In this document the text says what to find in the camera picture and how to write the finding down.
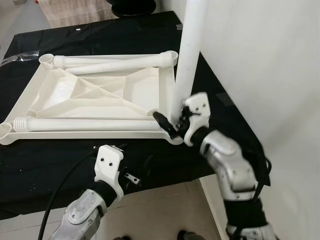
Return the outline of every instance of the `black tablecloth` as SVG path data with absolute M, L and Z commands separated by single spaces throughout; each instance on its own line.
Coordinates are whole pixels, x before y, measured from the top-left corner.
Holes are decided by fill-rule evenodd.
M 171 12 L 62 27 L 14 36 L 5 55 L 29 51 L 40 55 L 116 55 L 179 52 L 182 31 Z M 5 120 L 39 66 L 36 60 L 0 67 L 0 123 Z M 200 55 L 193 93 L 207 92 L 210 125 L 241 144 L 260 181 L 269 184 L 262 147 L 236 106 Z M 212 174 L 195 149 L 174 146 L 163 139 L 39 139 L 0 145 L 0 219 L 42 211 L 61 178 L 93 146 L 122 145 L 128 172 L 142 178 L 140 187 L 125 194 Z M 146 167 L 146 159 L 151 159 Z M 64 207 L 94 180 L 95 159 L 89 158 L 74 172 L 58 195 L 54 207 Z

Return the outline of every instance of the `black table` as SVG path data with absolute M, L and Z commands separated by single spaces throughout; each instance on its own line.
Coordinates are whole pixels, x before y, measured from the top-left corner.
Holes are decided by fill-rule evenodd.
M 40 55 L 117 55 L 179 52 L 182 31 L 174 12 L 121 18 L 17 34 L 5 58 L 40 51 Z M 0 67 L 0 123 L 5 120 L 39 66 L 37 60 L 12 62 Z M 241 144 L 244 157 L 256 177 L 270 184 L 263 149 L 226 91 L 200 55 L 193 93 L 207 92 L 211 107 L 210 126 Z M 162 139 L 48 139 L 18 140 L 0 145 L 0 220 L 43 211 L 63 175 L 93 146 L 124 147 L 128 172 L 142 178 L 125 194 L 191 181 L 213 174 L 198 152 L 184 144 L 174 146 Z M 94 180 L 93 157 L 72 174 L 57 196 L 54 208 L 76 199 Z

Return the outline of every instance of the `white wall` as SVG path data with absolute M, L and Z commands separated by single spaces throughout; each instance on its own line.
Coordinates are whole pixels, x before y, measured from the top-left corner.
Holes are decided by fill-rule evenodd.
M 183 20 L 186 0 L 162 2 Z M 262 201 L 281 240 L 320 239 L 319 40 L 318 0 L 210 0 L 201 52 L 273 164 Z

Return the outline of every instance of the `white plastic tray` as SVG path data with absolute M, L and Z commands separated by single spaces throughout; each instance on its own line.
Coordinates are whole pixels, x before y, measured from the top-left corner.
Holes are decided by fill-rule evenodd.
M 137 55 L 105 55 L 130 59 Z M 18 139 L 170 139 L 160 127 L 131 131 L 15 132 L 16 117 L 101 120 L 151 120 L 154 111 L 170 116 L 174 87 L 173 67 L 149 67 L 75 76 L 51 64 L 41 64 L 6 120 L 0 124 L 0 144 Z

